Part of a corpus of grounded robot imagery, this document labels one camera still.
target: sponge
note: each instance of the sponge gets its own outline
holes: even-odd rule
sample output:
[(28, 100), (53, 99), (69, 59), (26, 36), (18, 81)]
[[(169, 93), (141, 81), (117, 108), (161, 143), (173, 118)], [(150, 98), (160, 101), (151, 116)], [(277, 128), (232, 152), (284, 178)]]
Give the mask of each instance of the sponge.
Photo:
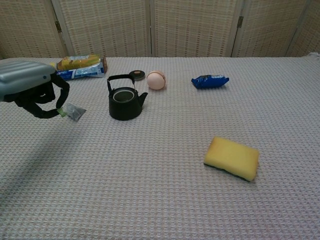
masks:
[(204, 164), (242, 177), (249, 182), (256, 177), (259, 151), (215, 136), (204, 157)]

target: pink ball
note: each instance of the pink ball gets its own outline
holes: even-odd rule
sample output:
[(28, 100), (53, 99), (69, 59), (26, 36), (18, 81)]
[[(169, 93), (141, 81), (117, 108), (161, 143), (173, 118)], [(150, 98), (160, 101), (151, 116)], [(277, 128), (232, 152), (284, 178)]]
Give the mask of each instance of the pink ball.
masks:
[(146, 82), (149, 88), (153, 90), (160, 90), (166, 85), (166, 77), (162, 71), (151, 71), (146, 76)]

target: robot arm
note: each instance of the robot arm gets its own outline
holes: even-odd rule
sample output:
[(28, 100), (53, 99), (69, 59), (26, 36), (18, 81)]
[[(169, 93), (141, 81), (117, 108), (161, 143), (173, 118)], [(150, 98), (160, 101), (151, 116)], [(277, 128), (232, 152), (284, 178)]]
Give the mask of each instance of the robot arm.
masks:
[[(53, 85), (61, 88), (56, 109), (42, 110), (37, 104), (46, 104), (56, 96)], [(65, 103), (70, 86), (56, 74), (53, 66), (32, 62), (14, 61), (0, 64), (0, 102), (15, 102), (37, 118), (57, 116), (57, 109)]]

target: teapot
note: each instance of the teapot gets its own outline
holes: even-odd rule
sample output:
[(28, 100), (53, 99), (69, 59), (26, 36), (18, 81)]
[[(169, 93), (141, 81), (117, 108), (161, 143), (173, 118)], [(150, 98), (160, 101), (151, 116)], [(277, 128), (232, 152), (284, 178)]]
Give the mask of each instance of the teapot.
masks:
[[(131, 79), (133, 87), (111, 88), (110, 81), (116, 79)], [(113, 75), (107, 79), (109, 90), (109, 114), (116, 120), (126, 121), (139, 116), (148, 95), (147, 92), (138, 95), (135, 78), (131, 74)]]

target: screen hinge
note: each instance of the screen hinge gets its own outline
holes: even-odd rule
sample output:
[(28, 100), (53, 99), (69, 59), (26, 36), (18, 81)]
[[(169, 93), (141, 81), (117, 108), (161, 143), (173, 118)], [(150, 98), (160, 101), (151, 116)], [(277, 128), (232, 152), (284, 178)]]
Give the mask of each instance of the screen hinge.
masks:
[(58, 30), (58, 33), (62, 33), (62, 30), (61, 30), (61, 26), (60, 26), (59, 21), (55, 21), (54, 23), (55, 23), (56, 29)]
[(243, 20), (244, 20), (244, 17), (243, 16), (239, 16), (238, 25), (236, 26), (237, 28), (241, 28), (242, 27), (242, 21)]

